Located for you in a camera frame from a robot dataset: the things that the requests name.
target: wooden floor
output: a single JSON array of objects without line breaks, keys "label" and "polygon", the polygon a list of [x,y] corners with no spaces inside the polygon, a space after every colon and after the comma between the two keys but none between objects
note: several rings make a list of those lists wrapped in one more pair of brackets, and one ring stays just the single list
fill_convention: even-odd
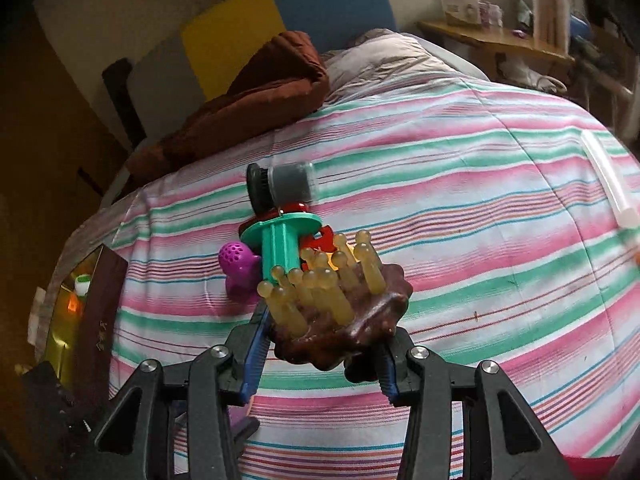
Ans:
[{"label": "wooden floor", "polygon": [[98,208],[79,168],[107,189],[125,158],[31,10],[0,45],[0,428],[28,463],[14,366],[34,364],[31,301],[36,286],[47,287],[67,237]]}]

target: cardboard box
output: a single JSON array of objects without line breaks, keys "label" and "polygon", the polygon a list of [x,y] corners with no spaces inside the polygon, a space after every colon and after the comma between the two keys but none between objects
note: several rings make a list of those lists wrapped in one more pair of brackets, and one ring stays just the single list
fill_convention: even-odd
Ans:
[{"label": "cardboard box", "polygon": [[441,0],[449,25],[481,26],[479,0]]},{"label": "cardboard box", "polygon": [[[98,247],[64,279],[51,317],[43,360],[88,411],[109,398],[113,325],[127,267],[108,247]],[[81,274],[91,275],[84,301],[74,292]]]}]

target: white tube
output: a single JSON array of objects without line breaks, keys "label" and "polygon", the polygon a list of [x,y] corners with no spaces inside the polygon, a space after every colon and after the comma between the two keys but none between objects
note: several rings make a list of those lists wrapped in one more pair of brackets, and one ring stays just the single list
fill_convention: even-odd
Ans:
[{"label": "white tube", "polygon": [[584,151],[607,194],[618,225],[623,229],[640,227],[636,202],[600,139],[590,130],[583,130],[581,137]]}]

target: headboard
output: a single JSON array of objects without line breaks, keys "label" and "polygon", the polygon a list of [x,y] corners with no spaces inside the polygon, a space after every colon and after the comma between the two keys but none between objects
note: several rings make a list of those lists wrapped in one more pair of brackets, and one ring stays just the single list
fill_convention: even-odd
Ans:
[{"label": "headboard", "polygon": [[140,60],[127,89],[146,136],[159,139],[224,94],[273,36],[302,30],[322,53],[372,28],[396,30],[388,0],[225,0]]}]

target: purple toy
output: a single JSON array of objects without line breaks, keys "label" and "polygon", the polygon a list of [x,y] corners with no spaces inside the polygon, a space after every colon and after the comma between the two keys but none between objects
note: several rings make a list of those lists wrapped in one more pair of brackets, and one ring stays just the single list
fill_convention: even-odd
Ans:
[{"label": "purple toy", "polygon": [[262,279],[262,258],[242,242],[229,242],[220,249],[218,261],[226,274],[226,296],[236,303],[257,303],[255,288]]}]

